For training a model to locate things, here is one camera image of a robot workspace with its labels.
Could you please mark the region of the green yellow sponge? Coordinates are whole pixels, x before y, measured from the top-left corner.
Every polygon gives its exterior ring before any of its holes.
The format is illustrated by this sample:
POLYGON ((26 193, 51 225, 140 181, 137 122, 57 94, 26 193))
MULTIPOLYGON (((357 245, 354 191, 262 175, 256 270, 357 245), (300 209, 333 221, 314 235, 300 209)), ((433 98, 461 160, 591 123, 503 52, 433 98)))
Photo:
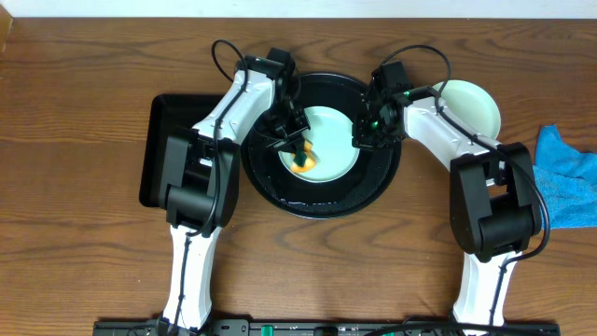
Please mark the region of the green yellow sponge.
POLYGON ((290 171, 293 173, 302 174, 313 169, 316 165, 316 159, 312 154, 312 143, 305 140, 302 149, 298 149, 292 155, 292 159, 290 171))

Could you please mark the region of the light blue plate top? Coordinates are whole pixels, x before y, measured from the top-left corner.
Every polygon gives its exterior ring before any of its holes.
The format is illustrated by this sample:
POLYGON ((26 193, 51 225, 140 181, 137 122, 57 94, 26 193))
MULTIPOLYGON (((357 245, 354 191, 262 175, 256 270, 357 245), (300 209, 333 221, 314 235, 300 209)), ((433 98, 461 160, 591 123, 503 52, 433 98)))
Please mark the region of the light blue plate top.
POLYGON ((355 165, 359 149, 352 146, 353 123, 339 110, 326 106, 310 106, 304 109, 311 128, 302 136, 313 144, 315 165, 304 173, 291 171, 292 155, 279 152, 283 167, 293 176, 309 183, 324 183, 336 180, 355 165))

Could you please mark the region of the light blue plate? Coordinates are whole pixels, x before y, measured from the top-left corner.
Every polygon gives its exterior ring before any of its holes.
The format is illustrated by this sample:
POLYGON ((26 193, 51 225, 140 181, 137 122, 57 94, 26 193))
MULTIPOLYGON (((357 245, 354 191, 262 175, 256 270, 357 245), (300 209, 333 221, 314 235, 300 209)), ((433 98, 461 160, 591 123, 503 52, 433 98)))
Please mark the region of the light blue plate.
POLYGON ((441 94, 451 112, 479 133, 496 139, 501 129, 501 114, 496 101, 475 83, 453 79, 441 94))
POLYGON ((339 110, 326 106, 310 106, 304 109, 311 128, 302 136, 313 144, 315 165, 304 173, 291 171, 292 155, 279 152, 283 167, 293 176, 309 183, 324 183, 336 180, 355 165, 359 149, 352 146, 353 123, 339 110))

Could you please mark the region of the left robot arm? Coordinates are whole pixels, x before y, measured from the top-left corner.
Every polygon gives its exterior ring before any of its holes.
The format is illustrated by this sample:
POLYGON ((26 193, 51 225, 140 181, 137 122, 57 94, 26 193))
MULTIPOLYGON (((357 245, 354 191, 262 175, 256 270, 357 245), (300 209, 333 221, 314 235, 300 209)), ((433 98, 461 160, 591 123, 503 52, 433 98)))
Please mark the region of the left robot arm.
POLYGON ((206 324, 217 240, 238 200, 241 144, 263 115, 292 101, 295 80, 292 66, 241 65, 210 112, 167 137, 158 204, 174 254, 161 334, 192 334, 206 324))

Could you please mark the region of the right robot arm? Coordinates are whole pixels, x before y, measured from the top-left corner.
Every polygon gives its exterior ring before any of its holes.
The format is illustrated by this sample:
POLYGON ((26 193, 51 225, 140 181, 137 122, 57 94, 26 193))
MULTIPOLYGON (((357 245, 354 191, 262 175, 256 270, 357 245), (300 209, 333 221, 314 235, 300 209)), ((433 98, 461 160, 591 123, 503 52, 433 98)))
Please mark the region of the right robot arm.
POLYGON ((531 238, 548 231, 527 147, 503 145, 478 132, 429 86, 371 90, 364 104, 354 123, 357 146, 382 149, 413 139, 450 173, 451 230, 465 253, 454 319, 503 326, 511 273, 533 256, 531 238))

